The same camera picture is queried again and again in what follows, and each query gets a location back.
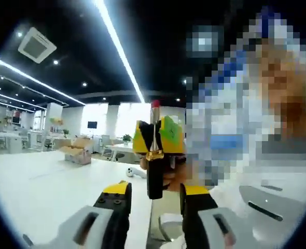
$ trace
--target black ceiling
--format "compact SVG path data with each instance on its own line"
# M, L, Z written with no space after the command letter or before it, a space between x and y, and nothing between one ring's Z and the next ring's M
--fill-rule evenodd
M191 3L108 0L105 4L145 101L160 99L162 105L180 107L186 104L184 79L191 81L193 77L193 81L200 81L197 79L200 72L208 76L207 71L217 64L214 58L193 53L190 56L188 42L191 38L208 25L224 30L222 49L214 56L217 58L262 6L245 0L220 0L214 4L199 0ZM57 46L40 64L17 51L32 26ZM17 32L22 32L23 36L18 37ZM112 104L139 101L92 0L60 1L57 5L44 5L39 11L31 11L8 35L0 50L0 59L84 103L103 102L103 98ZM54 60L58 60L59 65L54 65ZM87 87L83 87L82 82L86 82ZM80 106L4 66L0 66L0 88L1 94L44 107L52 101L63 102L64 106Z

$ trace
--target hand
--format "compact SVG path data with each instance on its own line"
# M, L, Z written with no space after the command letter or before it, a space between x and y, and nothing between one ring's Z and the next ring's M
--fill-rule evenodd
M140 166L143 170L147 170L148 161L144 158L140 161ZM184 183L188 179L188 171L186 168L186 163L175 165L175 169L172 173L165 173L163 175L163 185L169 184L169 191L180 191L180 184Z

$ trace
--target potted plant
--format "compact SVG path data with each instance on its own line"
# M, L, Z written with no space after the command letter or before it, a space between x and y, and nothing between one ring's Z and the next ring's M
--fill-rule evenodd
M125 134L123 137L122 137L122 140L124 142L124 145L128 145L128 143L131 141L131 136L128 135L128 134Z
M63 129L63 133L64 133L64 137L66 138L66 136L69 134L69 130L68 129Z

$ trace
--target ceiling light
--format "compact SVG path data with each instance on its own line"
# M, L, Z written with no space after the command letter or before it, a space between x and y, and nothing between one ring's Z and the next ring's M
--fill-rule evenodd
M120 56L120 58L121 58L121 60L123 62L124 67L127 70L127 73L128 73L128 75L129 75L129 77L131 79L131 82L132 82L132 84L134 86L134 89L136 90L136 93L137 93L140 101L142 103L145 103L144 97L143 97L143 95L142 95L142 93L141 93L141 91L139 89L138 83L137 83L137 81L136 81L136 79L135 79L135 77L133 75L133 72L132 72L132 69L131 69L131 67L129 65L129 62L127 60L126 54L124 53L124 50L123 50L123 48L121 46L121 42L120 42L120 40L119 40L119 38L118 38L118 36L116 34L116 31L115 31L115 29L113 27L112 21L111 21L111 19L109 17L108 10L107 10L107 8L106 8L106 6L104 4L104 1L95 0L94 3L95 3L96 7L98 8L98 10L99 10L99 12L101 14L103 22L105 23L105 25L106 25L106 27L108 29L110 37L113 40L113 43L114 43L114 45L115 45L115 47L117 49L117 52L118 52L118 54L119 54L119 56Z
M21 75L21 76L23 76L23 77L25 77L25 78L27 78L27 79L30 79L31 81L36 82L37 84L39 84L39 85L41 85L41 86L43 86L43 87L48 88L49 90L52 90L52 91L54 91L54 92L57 92L58 94L60 94L60 95L62 95L62 96L64 96L64 97L67 97L68 99L71 99L71 100L73 100L73 101L75 101L75 102L77 102L77 103L79 103L79 104L81 104L81 105L85 105L85 103L83 103L83 102L81 102L81 101L79 101L79 100L77 100L77 99L75 99L75 98L73 98L73 97L71 97L71 96L69 96L69 95L67 95L67 94L65 94L65 93L63 93L63 92L57 90L57 89L55 89L55 88L52 88L51 86L49 86L49 85L47 85L47 84L45 84L45 83L42 83L41 81L39 81L39 80L37 80L37 79L31 77L30 75L28 75L28 74L26 74L26 73L23 73L22 71L18 70L17 68L15 68L15 67L13 67L13 66L11 66L11 65L9 65L9 64L7 64L7 63L1 61L1 60L0 60L0 65L5 66L5 67L7 67L8 69L14 71L15 73L18 73L19 75Z
M10 100L18 101L18 102L23 103L23 104L26 104L26 105L32 105L32 106L36 106L36 107L39 107L39 108L41 108L41 109L47 110L46 108L40 107L40 106L38 106L38 105L34 105L34 104L31 104L31 103L28 103L28 102L25 102L25 101L17 100L17 99L15 99L15 98L11 98L11 97L5 96L5 95L3 95L3 94L0 94L0 96L1 96L1 97L4 97L4 98L7 98L7 99L10 99Z
M17 109L22 109L22 110L26 110L28 112L33 113L33 111L31 111L31 110L27 110L27 109L24 109L24 108L21 108L21 107L13 106L13 105L4 104L4 103L1 103L1 102L0 102L0 105L10 106L10 107L16 108L16 110Z

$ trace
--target white pillar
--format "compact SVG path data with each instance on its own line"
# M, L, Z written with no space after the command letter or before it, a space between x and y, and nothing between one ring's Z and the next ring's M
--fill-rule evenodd
M45 131L50 131L50 127L52 126L52 123L50 122L51 118L61 119L62 109L63 107L56 103L50 103L47 105Z
M119 105L108 105L106 115L106 135L111 139L115 139L116 122Z

